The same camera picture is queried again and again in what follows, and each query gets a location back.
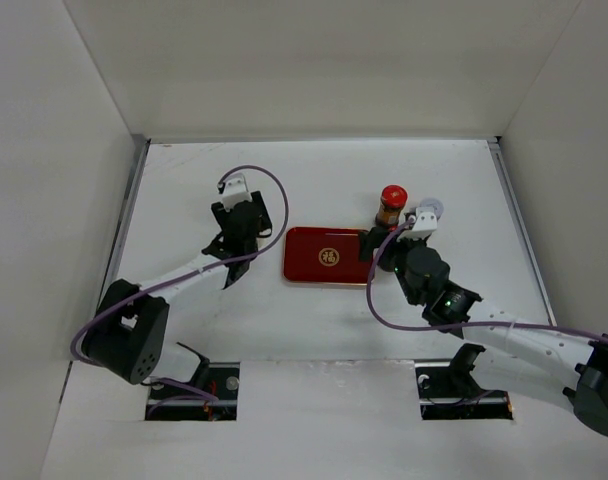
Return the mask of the short red-lid chili jar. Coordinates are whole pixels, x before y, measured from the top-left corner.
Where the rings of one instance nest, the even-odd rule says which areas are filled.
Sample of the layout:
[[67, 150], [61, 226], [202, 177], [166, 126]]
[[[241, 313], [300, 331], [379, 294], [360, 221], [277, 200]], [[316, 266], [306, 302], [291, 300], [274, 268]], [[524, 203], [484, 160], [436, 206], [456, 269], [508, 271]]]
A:
[[379, 249], [378, 252], [381, 253], [381, 256], [379, 257], [379, 260], [377, 261], [377, 266], [384, 272], [392, 273], [395, 268], [394, 251], [391, 249], [386, 249], [386, 250]]

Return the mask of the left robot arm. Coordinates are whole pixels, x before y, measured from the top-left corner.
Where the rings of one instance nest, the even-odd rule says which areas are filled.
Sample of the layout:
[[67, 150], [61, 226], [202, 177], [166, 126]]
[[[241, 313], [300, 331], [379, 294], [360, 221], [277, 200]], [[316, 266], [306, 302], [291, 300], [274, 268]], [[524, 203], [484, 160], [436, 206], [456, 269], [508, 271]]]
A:
[[160, 277], [162, 288], [125, 279], [114, 281], [102, 299], [100, 320], [82, 335], [80, 350], [93, 364], [130, 384], [171, 379], [181, 394], [198, 398], [208, 387], [207, 359], [180, 342], [166, 338], [180, 313], [202, 304], [236, 283], [249, 270], [258, 240], [272, 233], [272, 222], [258, 191], [239, 196], [231, 206], [211, 205], [221, 232], [184, 266]]

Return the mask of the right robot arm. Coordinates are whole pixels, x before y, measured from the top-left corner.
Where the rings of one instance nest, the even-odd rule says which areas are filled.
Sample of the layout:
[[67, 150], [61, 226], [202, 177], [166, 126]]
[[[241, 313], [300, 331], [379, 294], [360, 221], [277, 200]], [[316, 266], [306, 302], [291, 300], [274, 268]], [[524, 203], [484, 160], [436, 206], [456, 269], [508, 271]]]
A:
[[567, 410], [608, 438], [608, 334], [529, 323], [494, 307], [451, 281], [439, 253], [403, 227], [374, 227], [358, 238], [360, 260], [394, 274], [407, 303], [420, 308], [418, 332], [462, 340], [447, 373], [455, 393], [518, 393]]

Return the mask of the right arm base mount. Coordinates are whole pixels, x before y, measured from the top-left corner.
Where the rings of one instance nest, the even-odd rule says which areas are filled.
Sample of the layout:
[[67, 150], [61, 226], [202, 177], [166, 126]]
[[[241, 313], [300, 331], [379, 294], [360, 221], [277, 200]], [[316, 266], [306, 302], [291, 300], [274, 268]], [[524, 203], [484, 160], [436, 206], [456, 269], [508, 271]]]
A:
[[420, 414], [425, 421], [512, 420], [508, 393], [484, 390], [473, 379], [474, 361], [485, 349], [464, 344], [450, 360], [415, 363]]

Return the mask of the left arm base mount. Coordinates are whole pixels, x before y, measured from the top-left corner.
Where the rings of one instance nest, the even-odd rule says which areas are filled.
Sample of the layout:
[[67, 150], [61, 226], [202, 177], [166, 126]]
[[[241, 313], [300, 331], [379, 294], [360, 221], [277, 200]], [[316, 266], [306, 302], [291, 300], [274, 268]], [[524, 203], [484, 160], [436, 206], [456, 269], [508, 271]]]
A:
[[194, 349], [168, 344], [143, 385], [147, 421], [224, 422], [237, 419], [241, 366], [212, 362]]

